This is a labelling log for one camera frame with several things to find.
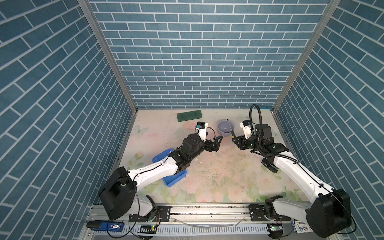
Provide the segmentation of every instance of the blue brick wall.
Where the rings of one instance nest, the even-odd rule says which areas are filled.
[[[327,3],[91,0],[138,108],[272,107]]]
[[[277,111],[297,156],[350,195],[352,240],[384,233],[383,12],[342,0]]]
[[[0,1],[0,239],[73,239],[132,114],[76,0]]]

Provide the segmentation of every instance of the table surface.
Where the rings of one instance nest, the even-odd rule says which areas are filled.
[[[249,119],[246,109],[203,109],[202,118],[178,122],[176,114],[186,110],[139,110],[120,167],[136,169],[169,148],[177,148],[195,130],[197,121],[208,122],[218,135],[219,121],[229,119],[234,132],[243,135],[239,123]],[[257,110],[252,115],[258,123]],[[275,142],[284,143],[270,110],[262,110],[263,123],[271,126]],[[213,138],[208,129],[207,139]],[[218,152],[202,152],[187,168],[187,176],[171,187],[162,179],[146,186],[139,195],[150,195],[158,203],[263,202],[281,194],[291,200],[308,201],[299,187],[281,170],[276,174],[261,164],[262,157],[239,150],[224,137]]]

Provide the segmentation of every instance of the blue tray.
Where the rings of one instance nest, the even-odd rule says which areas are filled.
[[[152,162],[155,163],[155,162],[159,162],[159,161],[163,160],[171,152],[172,152],[172,149],[165,150],[164,152],[160,153],[156,157],[152,158]],[[163,181],[167,187],[170,187],[170,186],[174,185],[176,182],[180,181],[186,175],[187,175],[187,170],[184,170],[184,171],[176,173],[172,176],[163,177]]]

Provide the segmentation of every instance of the black mounting plate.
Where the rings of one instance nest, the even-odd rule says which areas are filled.
[[[249,208],[249,214],[251,216],[251,221],[253,222],[259,222],[259,221],[272,221],[265,217],[263,206],[258,204],[250,204],[248,206]],[[291,218],[287,216],[280,216],[281,221],[290,221]]]
[[[169,222],[170,206],[158,206],[156,211],[156,216],[158,216],[157,213],[160,213],[161,222]],[[146,221],[144,217],[141,217],[137,214],[130,214],[129,222],[133,223],[133,222],[146,222]]]

